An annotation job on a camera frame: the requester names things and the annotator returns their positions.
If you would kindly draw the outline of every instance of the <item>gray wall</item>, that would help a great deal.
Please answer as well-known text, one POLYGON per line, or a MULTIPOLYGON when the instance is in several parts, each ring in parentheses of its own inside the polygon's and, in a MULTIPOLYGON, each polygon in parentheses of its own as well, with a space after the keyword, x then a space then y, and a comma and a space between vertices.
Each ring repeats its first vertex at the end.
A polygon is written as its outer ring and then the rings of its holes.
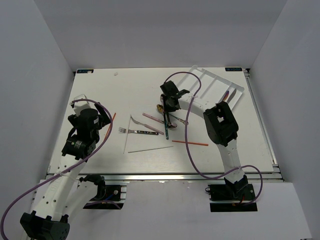
POLYGON ((73 70, 242 66, 287 0, 35 0, 73 70))
POLYGON ((281 172, 320 240, 320 1, 285 5, 252 69, 281 172))
MULTIPOLYGON (((73 74, 33 0, 0 1, 0 215, 44 178, 73 74)), ((20 217, 32 195, 5 221, 9 239, 20 239, 20 217)))

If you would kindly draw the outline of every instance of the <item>robotic arm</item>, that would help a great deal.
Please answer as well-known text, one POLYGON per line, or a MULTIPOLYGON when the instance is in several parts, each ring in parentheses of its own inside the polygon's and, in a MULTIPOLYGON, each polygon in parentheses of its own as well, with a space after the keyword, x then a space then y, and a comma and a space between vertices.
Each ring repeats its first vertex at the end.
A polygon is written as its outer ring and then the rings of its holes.
MULTIPOLYGON (((86 96, 80 95, 75 98, 78 99, 86 99, 86 96)), ((63 157, 56 173, 60 177, 50 182, 32 213, 24 213, 20 219, 22 227, 32 239, 66 239, 70 221, 84 205, 91 199, 102 200, 105 196, 105 179, 97 174, 87 175, 77 190, 69 196, 85 162, 67 173, 61 173, 94 151, 100 140, 99 130, 110 123, 105 111, 97 104, 95 107, 97 110, 91 108, 86 101, 76 102, 73 105, 75 114, 68 117, 73 128, 68 134, 62 150, 63 157)))
MULTIPOLYGON (((179 109, 188 110, 190 101, 193 98, 195 84, 188 81, 188 78, 179 82, 180 87, 185 87, 181 91, 172 81, 167 81, 161 85, 163 94, 161 101, 165 113, 175 112, 179 109)), ((191 113, 204 119, 209 138, 217 145, 224 172, 239 168, 227 174, 224 178, 225 184, 229 188, 234 198, 243 194, 243 190, 248 185, 247 176, 240 168, 241 163, 237 151, 237 131, 238 124, 229 105, 221 101, 220 103, 210 102, 211 85, 206 89, 201 89, 199 96, 193 100, 191 113)))

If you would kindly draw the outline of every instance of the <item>blue wire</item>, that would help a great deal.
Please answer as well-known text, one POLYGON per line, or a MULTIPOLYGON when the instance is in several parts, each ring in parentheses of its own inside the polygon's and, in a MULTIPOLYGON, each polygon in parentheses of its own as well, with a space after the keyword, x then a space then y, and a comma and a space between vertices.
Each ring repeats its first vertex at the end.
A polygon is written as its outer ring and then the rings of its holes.
POLYGON ((111 194, 110 196, 108 196, 105 201, 109 200, 110 198, 112 198, 114 196, 114 194, 111 194))

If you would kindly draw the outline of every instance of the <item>chopstick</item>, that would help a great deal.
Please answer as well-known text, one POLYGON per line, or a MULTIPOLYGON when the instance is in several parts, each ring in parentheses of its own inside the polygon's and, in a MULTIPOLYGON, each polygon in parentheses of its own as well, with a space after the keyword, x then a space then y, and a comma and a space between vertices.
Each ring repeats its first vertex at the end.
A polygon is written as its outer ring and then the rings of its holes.
MULTIPOLYGON (((185 144, 186 143, 185 141, 177 141, 177 140, 172 140, 172 142, 181 143, 181 144, 185 144)), ((207 144, 207 143, 199 143, 199 142, 191 142, 191 141, 188 141, 188 144, 200 145, 200 146, 209 146, 209 144, 207 144)))
MULTIPOLYGON (((115 120, 115 117, 116 117, 116 113, 113 114, 112 122, 115 120)), ((110 127, 111 127, 111 125, 109 125, 109 128, 108 128, 108 130, 106 131, 106 134, 105 134, 105 136, 104 136, 104 139, 106 139, 108 133, 110 132, 110 127)))

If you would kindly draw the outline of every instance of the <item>fork tines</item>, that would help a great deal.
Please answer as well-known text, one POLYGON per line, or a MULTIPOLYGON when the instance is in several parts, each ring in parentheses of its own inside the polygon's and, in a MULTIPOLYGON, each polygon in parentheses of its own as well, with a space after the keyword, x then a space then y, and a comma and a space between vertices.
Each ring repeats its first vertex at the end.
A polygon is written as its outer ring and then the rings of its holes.
POLYGON ((126 134, 127 133, 127 129, 125 129, 123 127, 119 127, 119 133, 120 134, 126 134))

